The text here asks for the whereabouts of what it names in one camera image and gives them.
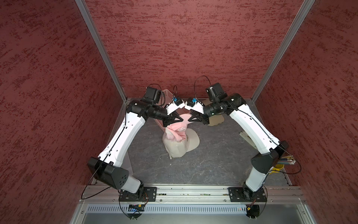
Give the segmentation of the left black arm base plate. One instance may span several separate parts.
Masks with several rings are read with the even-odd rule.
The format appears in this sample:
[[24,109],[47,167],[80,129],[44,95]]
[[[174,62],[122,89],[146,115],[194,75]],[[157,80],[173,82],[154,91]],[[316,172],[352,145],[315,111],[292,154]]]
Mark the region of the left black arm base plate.
[[120,193],[120,202],[155,202],[157,196],[157,187],[140,187],[137,193],[130,193],[122,190]]

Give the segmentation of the white pink baseball cap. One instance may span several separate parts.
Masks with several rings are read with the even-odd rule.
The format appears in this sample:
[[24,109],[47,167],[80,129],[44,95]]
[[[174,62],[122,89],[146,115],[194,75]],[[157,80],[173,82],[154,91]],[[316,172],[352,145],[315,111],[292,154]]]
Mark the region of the white pink baseball cap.
[[198,134],[190,128],[182,132],[173,132],[166,128],[162,141],[170,159],[180,158],[200,144]]

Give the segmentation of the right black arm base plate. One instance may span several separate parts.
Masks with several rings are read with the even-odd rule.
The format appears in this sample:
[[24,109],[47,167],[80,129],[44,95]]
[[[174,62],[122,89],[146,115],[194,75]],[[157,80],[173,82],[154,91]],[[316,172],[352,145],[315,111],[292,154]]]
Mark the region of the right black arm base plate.
[[229,187],[227,190],[231,202],[267,202],[267,196],[263,187],[256,192],[251,191],[247,187]]

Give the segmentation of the beige baseball cap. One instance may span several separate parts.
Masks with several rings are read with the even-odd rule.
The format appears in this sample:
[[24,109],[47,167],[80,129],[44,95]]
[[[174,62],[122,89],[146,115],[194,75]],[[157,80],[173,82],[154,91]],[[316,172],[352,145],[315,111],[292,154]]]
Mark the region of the beige baseball cap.
[[[212,102],[209,100],[209,99],[205,99],[203,101],[203,104],[204,105],[209,105],[211,104]],[[209,117],[209,124],[208,126],[212,127],[212,126],[217,126],[221,123],[223,123],[225,121],[224,119],[224,116],[222,114],[219,114],[219,115],[215,115],[215,116],[212,116],[212,117]]]

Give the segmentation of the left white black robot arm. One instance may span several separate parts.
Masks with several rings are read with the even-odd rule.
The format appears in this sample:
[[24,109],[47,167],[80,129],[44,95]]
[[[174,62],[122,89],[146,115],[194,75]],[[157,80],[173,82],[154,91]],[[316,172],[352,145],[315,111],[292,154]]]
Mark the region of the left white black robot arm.
[[176,110],[184,107],[184,101],[174,97],[169,105],[162,107],[158,105],[161,95],[161,90],[147,87],[142,99],[128,104],[124,119],[109,144],[98,157],[91,157],[88,161],[93,179],[133,194],[138,199],[143,196],[143,183],[132,177],[122,165],[134,137],[149,118],[161,120],[164,127],[183,120]]

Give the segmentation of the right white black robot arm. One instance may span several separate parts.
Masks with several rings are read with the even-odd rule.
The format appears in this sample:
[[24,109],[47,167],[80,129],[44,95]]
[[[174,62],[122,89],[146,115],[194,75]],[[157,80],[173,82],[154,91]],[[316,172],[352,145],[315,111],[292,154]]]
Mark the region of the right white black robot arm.
[[185,103],[187,110],[192,110],[191,121],[209,123],[209,118],[218,114],[231,117],[252,140],[258,154],[251,159],[252,170],[243,185],[243,194],[251,197],[263,187],[269,172],[276,166],[286,152],[288,143],[280,141],[257,119],[244,98],[233,93],[230,96],[219,83],[206,89],[210,104],[204,105],[196,98],[189,98]]

